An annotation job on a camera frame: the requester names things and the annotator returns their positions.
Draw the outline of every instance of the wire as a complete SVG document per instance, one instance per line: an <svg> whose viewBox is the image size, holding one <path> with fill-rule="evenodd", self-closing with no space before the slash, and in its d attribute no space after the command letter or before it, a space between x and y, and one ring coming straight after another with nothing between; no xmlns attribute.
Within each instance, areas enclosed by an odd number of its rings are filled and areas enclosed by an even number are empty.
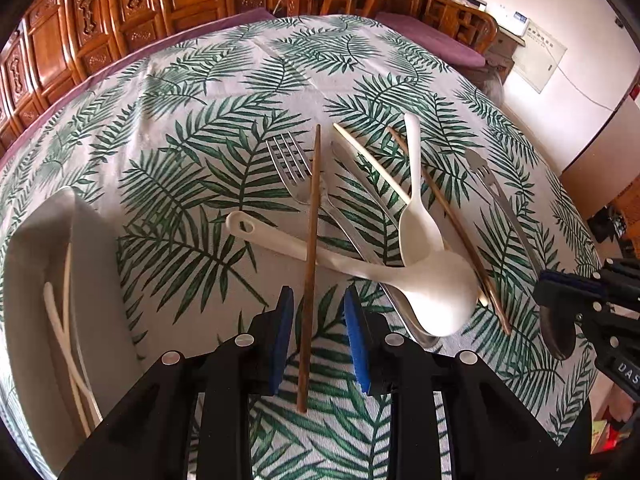
<svg viewBox="0 0 640 480"><path fill-rule="evenodd" d="M560 73L564 76L564 78L569 82L569 84L574 87L578 92L580 92L580 94L582 94L582 96L584 98L586 98L587 100L591 101L593 104L595 104L596 106L599 106L600 108L604 108L605 110L608 110L609 112L611 112L612 114L615 113L615 110L612 110L611 108L609 108L608 106L605 106L603 104L600 104L597 101L594 101L593 99L591 99L587 94L585 94L582 90L580 90L573 81L571 81L571 79L569 78L569 76L567 74L564 73L564 71L560 68L560 62L556 61L556 59L554 58L554 55L551 53L551 51L549 50L549 47L546 46L545 43L543 43L542 45L544 45L546 51L549 53L549 56L551 56L551 59L554 60L554 63L556 64L556 68L560 71Z"/></svg>

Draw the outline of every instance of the gray tray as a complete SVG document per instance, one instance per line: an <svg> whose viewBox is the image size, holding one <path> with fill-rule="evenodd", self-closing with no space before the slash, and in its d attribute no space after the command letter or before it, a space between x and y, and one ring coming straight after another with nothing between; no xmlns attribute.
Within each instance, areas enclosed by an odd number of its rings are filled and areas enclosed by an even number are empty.
<svg viewBox="0 0 640 480"><path fill-rule="evenodd" d="M16 230L4 264L4 321L15 387L31 433L54 473L84 440L66 364L42 299L44 283L51 282L62 309L70 241L72 350L102 416L143 372L127 329L114 233L71 188L60 189Z"/></svg>

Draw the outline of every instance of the fork tine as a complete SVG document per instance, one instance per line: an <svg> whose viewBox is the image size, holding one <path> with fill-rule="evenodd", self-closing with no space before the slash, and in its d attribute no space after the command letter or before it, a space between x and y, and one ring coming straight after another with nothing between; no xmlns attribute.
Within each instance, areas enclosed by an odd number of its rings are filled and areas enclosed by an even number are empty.
<svg viewBox="0 0 640 480"><path fill-rule="evenodd" d="M287 176L287 173L284 171L284 169L280 165L276 152L273 151L273 148L271 147L269 140L270 139L267 139L267 150L269 150L269 155L271 155L271 160L273 161L273 165L276 167L276 171L278 172L278 175L280 176L280 180L284 184L284 187L287 188L287 191L289 191L289 194L293 195L293 188L295 184L292 183L291 179Z"/></svg>
<svg viewBox="0 0 640 480"><path fill-rule="evenodd" d="M300 177L302 177L302 179L306 179L308 176L311 175L311 170L308 171L308 173L304 170L304 168L302 168L298 162L298 158L296 158L296 155L294 154L294 150L291 149L290 144L287 142L287 138L284 136L284 134L280 134L282 136L282 140L285 143L287 150L289 150L289 155L291 155L291 158L293 160L293 163L296 165L296 168L298 168L298 171L300 172ZM298 143L296 142L296 139L293 138L293 136L291 135L291 133L289 133L289 139L292 140L294 147L299 150L300 147L298 146Z"/></svg>
<svg viewBox="0 0 640 480"><path fill-rule="evenodd" d="M276 143L276 147L278 148L278 151L280 152L280 156L282 157L282 160L284 161L284 164L287 167L287 171L289 171L289 174L291 176L291 180L293 180L294 185L297 186L299 184L298 176L296 175L296 172L293 171L293 168L291 167L291 165L289 164L289 161L287 160L287 156L285 155L284 151L282 150L282 143L278 142L278 138L277 137L271 137L271 138Z"/></svg>
<svg viewBox="0 0 640 480"><path fill-rule="evenodd" d="M289 132L289 137L293 142L293 145L296 147L296 149L298 150L298 154L300 155L300 158L302 159L302 163L305 165L306 170L308 171L309 174L312 173L311 170L311 161L309 161L308 157L306 156L305 151L302 149L302 146L300 146L300 144L298 143L298 141L294 138L293 135L291 135L291 132Z"/></svg>

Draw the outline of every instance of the tablecloth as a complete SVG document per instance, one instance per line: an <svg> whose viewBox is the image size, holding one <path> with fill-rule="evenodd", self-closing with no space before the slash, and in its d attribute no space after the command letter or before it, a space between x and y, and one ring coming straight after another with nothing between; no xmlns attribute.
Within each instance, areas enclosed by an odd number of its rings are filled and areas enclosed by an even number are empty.
<svg viewBox="0 0 640 480"><path fill-rule="evenodd" d="M335 203L385 263L401 261L398 232L328 147L337 121L408 188L407 161L385 134L387 125L404 132L405 110L420 117L424 158L460 209L513 324L505 336L491 307L479 305L468 325L434 350L478 352L559 443L593 383L593 348L578 334L571 359L549 355L531 297L534 272L501 210L469 172L465 148L488 159L546 267L583 275L596 270L590 236L556 176L501 111L439 58L373 20L300 17L243 25L181 41L96 78L28 132L0 171L0 262L30 212L72 186L119 236L126 317L143 365L167 350L212 351L273 308L282 285L292 286L296 304L302 296L303 266L234 239L223 224L240 208L305 237L306 211L284 189L266 149L275 134L291 132L311 150L321 124L324 174ZM398 196L360 164L399 215ZM430 190L423 193L445 237L464 254ZM325 216L319 234L323 244L355 254ZM251 401L257 478L386 475L389 399L362 395L338 310L354 282L366 308L384 313L402 332L379 286L318 269L310 410L303 416L295 409L296 318L279 394ZM4 343L0 367L2 420L46 475ZM438 418L446 460L441 403Z"/></svg>

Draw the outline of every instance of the white spoon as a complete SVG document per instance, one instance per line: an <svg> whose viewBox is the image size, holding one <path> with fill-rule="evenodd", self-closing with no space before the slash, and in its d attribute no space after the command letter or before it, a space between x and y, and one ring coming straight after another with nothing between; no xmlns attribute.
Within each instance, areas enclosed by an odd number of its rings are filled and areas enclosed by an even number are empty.
<svg viewBox="0 0 640 480"><path fill-rule="evenodd" d="M226 218L226 228L238 238L297 260L306 260L306 244L242 211ZM466 260L450 251L432 252L407 267L385 267L354 260L318 248L316 262L328 269L400 289L418 322L431 335L451 335L471 318L478 298L476 274Z"/></svg>
<svg viewBox="0 0 640 480"><path fill-rule="evenodd" d="M405 113L404 124L411 168L411 201L400 215L399 233L402 262L410 266L436 251L443 251L444 242L438 225L422 203L420 121L415 115Z"/></svg>

